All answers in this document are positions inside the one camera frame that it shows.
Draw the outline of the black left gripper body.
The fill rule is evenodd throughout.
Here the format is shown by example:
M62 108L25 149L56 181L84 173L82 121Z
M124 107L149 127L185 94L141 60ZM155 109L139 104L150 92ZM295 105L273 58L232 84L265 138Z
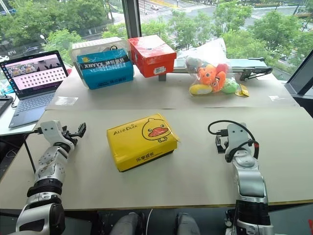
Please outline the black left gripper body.
M67 130L67 126L62 127L62 135L65 139L72 142L74 145L78 143L78 140L74 137L73 139L68 136L68 134L71 133L69 130Z

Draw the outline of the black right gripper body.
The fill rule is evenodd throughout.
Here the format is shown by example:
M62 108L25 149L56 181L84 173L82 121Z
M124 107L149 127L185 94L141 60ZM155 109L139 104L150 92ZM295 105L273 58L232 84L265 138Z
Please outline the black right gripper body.
M220 137L220 152L218 152L219 154L224 154L226 152L226 149L228 148L228 140L225 139L225 137L222 137L220 135L218 135Z

